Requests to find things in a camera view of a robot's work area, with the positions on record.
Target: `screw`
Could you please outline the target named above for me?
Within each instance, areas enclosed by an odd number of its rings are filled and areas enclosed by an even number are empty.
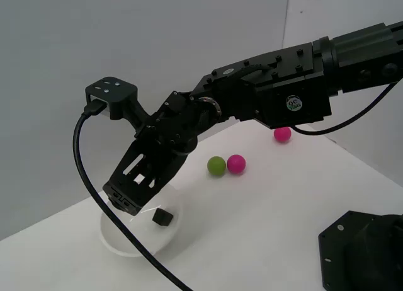
[[[363,69],[360,72],[360,76],[358,77],[358,80],[363,82],[363,81],[367,81],[369,78],[371,78],[371,71],[369,71],[368,69]]]
[[[383,67],[382,69],[382,75],[384,77],[392,77],[394,74],[397,73],[398,67],[394,63],[388,63],[386,66]]]

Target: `green ball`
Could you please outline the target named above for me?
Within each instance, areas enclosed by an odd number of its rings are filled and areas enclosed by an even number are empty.
[[[212,157],[207,162],[207,169],[214,176],[222,176],[226,168],[227,165],[222,157]]]

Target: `metal ring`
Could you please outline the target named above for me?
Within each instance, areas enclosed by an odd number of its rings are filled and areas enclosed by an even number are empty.
[[[221,116],[221,107],[217,103],[217,101],[215,101],[213,98],[211,98],[211,97],[201,97],[201,98],[199,98],[199,100],[202,101],[202,102],[207,102],[207,103],[210,103],[211,105],[213,105],[215,110],[217,111],[217,115]]]

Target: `logo sticker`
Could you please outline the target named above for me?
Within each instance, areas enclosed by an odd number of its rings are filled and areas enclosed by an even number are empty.
[[[227,74],[229,74],[230,72],[233,72],[234,71],[234,69],[227,69],[226,71],[224,71],[222,74],[223,75],[227,75]]]
[[[302,101],[298,96],[288,96],[285,103],[287,108],[291,111],[298,111],[302,108]]]

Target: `white bowl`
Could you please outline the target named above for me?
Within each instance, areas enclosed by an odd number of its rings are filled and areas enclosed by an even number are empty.
[[[175,188],[171,185],[166,185],[136,216],[116,209],[109,201],[107,205],[153,255],[174,237],[183,216],[182,204]],[[157,208],[173,214],[174,217],[168,226],[160,226],[152,221]],[[113,253],[126,257],[141,256],[140,252],[104,213],[100,220],[100,238],[105,247]]]

